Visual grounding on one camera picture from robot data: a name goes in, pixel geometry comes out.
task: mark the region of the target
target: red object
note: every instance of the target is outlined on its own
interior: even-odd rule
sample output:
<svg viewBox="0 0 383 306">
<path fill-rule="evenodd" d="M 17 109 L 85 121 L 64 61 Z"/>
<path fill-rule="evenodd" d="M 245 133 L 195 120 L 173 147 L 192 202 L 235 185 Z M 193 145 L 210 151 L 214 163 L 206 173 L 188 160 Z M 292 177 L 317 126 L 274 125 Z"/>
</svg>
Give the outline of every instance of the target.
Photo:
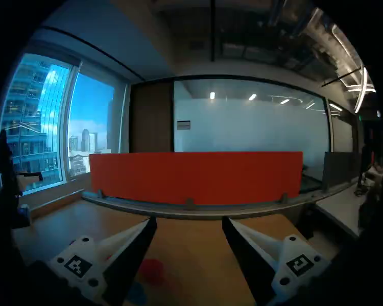
<svg viewBox="0 0 383 306">
<path fill-rule="evenodd" d="M 184 205 L 234 205 L 299 194 L 302 152 L 162 152 L 89 156 L 92 189 Z"/>
<path fill-rule="evenodd" d="M 163 264 L 157 259 L 145 259 L 139 267 L 139 274 L 152 286 L 160 286 L 164 282 Z"/>
</svg>

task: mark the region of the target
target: window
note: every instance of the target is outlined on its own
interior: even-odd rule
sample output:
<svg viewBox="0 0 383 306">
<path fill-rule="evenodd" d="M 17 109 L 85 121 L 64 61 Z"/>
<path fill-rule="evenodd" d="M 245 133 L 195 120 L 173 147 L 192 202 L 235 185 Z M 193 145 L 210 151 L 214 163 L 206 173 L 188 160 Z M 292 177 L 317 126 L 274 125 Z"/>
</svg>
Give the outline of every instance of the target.
<svg viewBox="0 0 383 306">
<path fill-rule="evenodd" d="M 90 172 L 90 154 L 118 153 L 125 87 L 111 75 L 89 68 L 78 74 L 68 121 L 70 176 Z"/>
<path fill-rule="evenodd" d="M 6 95 L 1 129 L 13 153 L 16 171 L 42 171 L 43 182 L 61 180 L 58 159 L 58 116 L 72 66 L 35 54 L 25 54 Z"/>
<path fill-rule="evenodd" d="M 322 98 L 242 80 L 176 81 L 175 151 L 302 151 L 301 190 L 320 186 L 328 121 Z M 177 129 L 190 121 L 190 129 Z"/>
</svg>

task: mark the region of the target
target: desk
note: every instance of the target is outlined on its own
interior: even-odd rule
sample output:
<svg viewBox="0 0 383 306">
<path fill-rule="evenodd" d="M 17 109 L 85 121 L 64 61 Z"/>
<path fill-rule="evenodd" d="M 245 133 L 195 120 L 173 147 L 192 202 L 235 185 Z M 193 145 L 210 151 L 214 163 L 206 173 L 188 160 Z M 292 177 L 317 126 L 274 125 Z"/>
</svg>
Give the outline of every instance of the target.
<svg viewBox="0 0 383 306">
<path fill-rule="evenodd" d="M 29 228 L 15 230 L 14 240 L 26 263 L 47 261 L 76 237 L 87 234 L 98 241 L 145 219 L 80 200 L 37 219 Z M 302 237 L 282 215 L 240 222 L 277 239 L 290 234 Z M 148 283 L 141 273 L 135 278 L 144 290 L 146 305 L 254 305 L 221 221 L 158 218 L 145 260 L 154 260 L 163 267 L 159 284 Z M 135 305 L 127 301 L 124 304 Z"/>
<path fill-rule="evenodd" d="M 326 214 L 349 235 L 357 238 L 360 234 L 358 227 L 359 208 L 366 200 L 366 196 L 355 196 L 355 190 L 356 185 L 352 185 L 333 196 L 317 201 L 316 205 L 317 209 Z"/>
</svg>

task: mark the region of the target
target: building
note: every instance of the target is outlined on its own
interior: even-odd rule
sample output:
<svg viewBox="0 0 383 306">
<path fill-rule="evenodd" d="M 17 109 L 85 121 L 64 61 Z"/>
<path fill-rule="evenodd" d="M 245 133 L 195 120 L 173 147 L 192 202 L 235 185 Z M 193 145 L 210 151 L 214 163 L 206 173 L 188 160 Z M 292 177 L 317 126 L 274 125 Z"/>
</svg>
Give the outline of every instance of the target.
<svg viewBox="0 0 383 306">
<path fill-rule="evenodd" d="M 86 172 L 84 156 L 78 154 L 69 157 L 70 175 L 75 176 Z"/>
<path fill-rule="evenodd" d="M 98 151 L 98 133 L 89 133 L 89 151 Z"/>
<path fill-rule="evenodd" d="M 41 186 L 61 180 L 56 128 L 67 78 L 59 76 L 69 71 L 47 57 L 25 54 L 5 99 L 1 129 L 7 133 L 14 170 L 41 172 Z"/>
<path fill-rule="evenodd" d="M 89 152 L 89 131 L 84 129 L 81 137 L 81 151 Z"/>
<path fill-rule="evenodd" d="M 69 151 L 78 151 L 78 136 L 71 136 L 69 138 Z"/>
</svg>

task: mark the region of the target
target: exposed ceiling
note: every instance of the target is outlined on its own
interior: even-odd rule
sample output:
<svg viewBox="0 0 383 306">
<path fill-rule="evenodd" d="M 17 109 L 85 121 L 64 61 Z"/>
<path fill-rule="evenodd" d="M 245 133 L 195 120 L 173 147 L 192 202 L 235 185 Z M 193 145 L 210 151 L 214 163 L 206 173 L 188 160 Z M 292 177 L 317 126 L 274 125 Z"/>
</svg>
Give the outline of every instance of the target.
<svg viewBox="0 0 383 306">
<path fill-rule="evenodd" d="M 168 27 L 174 53 L 211 52 L 210 0 L 149 0 L 150 10 Z M 216 0 L 214 60 L 238 59 L 291 70 L 310 80 L 341 79 L 356 104 L 363 64 L 342 31 L 310 0 Z M 375 93 L 366 92 L 375 101 Z"/>
</svg>

